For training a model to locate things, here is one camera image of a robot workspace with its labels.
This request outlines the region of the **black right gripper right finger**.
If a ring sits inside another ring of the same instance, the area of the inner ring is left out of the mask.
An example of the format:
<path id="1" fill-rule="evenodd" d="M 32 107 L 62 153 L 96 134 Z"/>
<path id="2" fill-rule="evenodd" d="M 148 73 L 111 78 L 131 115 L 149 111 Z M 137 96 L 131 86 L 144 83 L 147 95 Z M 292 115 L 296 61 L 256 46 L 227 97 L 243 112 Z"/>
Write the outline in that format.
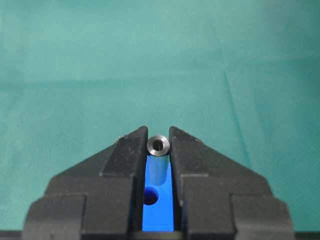
<path id="1" fill-rule="evenodd" d="M 170 160 L 187 240 L 293 240 L 287 205 L 265 177 L 172 126 Z"/>

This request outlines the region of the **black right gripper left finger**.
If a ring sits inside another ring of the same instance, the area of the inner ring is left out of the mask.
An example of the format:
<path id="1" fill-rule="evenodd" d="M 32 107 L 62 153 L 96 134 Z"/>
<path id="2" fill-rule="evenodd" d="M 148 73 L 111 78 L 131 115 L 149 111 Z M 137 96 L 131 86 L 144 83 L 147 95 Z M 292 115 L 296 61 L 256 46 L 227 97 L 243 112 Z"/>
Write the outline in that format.
<path id="1" fill-rule="evenodd" d="M 52 177 L 24 221 L 24 240 L 126 240 L 142 229 L 148 129 Z"/>

